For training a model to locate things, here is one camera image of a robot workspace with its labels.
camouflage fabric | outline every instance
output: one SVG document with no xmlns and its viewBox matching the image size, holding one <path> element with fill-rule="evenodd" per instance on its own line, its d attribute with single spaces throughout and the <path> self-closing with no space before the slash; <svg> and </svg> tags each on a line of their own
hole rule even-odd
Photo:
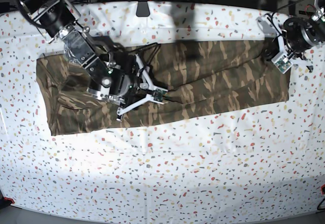
<svg viewBox="0 0 325 224">
<path fill-rule="evenodd" d="M 288 100 L 288 79 L 260 57 L 263 41 L 162 44 L 152 61 L 165 104 L 146 103 L 116 120 L 116 105 L 87 94 L 89 77 L 61 55 L 37 60 L 52 135 L 150 126 Z M 144 60 L 152 50 L 143 52 Z"/>
</svg>

table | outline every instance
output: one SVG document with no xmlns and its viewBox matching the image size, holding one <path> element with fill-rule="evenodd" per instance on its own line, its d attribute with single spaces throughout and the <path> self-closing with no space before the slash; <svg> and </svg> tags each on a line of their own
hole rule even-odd
<svg viewBox="0 0 325 224">
<path fill-rule="evenodd" d="M 149 2 L 78 6 L 92 35 L 124 46 L 262 40 L 244 8 Z M 286 16 L 277 16 L 283 22 Z M 0 186 L 15 206 L 114 223 L 238 223 L 315 211 L 325 183 L 324 48 L 291 71 L 290 100 L 152 127 L 52 137 L 36 82 L 48 45 L 22 16 L 0 17 Z"/>
</svg>

camouflage pants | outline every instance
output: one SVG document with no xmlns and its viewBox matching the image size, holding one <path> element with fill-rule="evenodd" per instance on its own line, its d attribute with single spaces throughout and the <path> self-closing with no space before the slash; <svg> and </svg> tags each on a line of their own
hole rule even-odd
<svg viewBox="0 0 325 224">
<path fill-rule="evenodd" d="M 117 106 L 87 94 L 89 77 L 61 55 L 37 61 L 52 135 L 110 127 L 150 126 L 288 100 L 288 82 L 260 57 L 263 41 L 162 44 L 152 61 L 158 85 L 169 92 L 165 104 L 146 103 L 116 120 Z M 144 60 L 152 50 L 145 51 Z"/>
</svg>

speckled white surface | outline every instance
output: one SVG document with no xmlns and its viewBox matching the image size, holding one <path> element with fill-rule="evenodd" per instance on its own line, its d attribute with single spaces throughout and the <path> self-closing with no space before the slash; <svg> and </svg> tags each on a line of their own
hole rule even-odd
<svg viewBox="0 0 325 224">
<path fill-rule="evenodd" d="M 258 10 L 149 7 L 151 16 L 138 18 L 136 3 L 83 6 L 80 22 L 126 46 L 264 38 Z M 36 59 L 63 44 L 46 44 L 18 13 L 0 23 L 0 186 L 16 206 L 84 220 L 173 224 L 258 221 L 316 209 L 325 182 L 323 48 L 306 54 L 313 73 L 292 69 L 287 103 L 52 137 Z"/>
</svg>

white tablecloth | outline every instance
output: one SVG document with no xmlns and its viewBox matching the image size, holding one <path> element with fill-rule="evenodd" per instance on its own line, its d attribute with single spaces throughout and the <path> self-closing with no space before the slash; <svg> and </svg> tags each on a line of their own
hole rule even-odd
<svg viewBox="0 0 325 224">
<path fill-rule="evenodd" d="M 194 4 L 79 6 L 125 46 L 262 40 L 258 10 Z M 284 21 L 285 16 L 278 16 Z M 314 211 L 324 169 L 324 52 L 291 71 L 290 100 L 153 127 L 50 136 L 36 59 L 61 51 L 17 12 L 0 17 L 0 186 L 15 205 L 121 223 L 237 223 Z"/>
</svg>

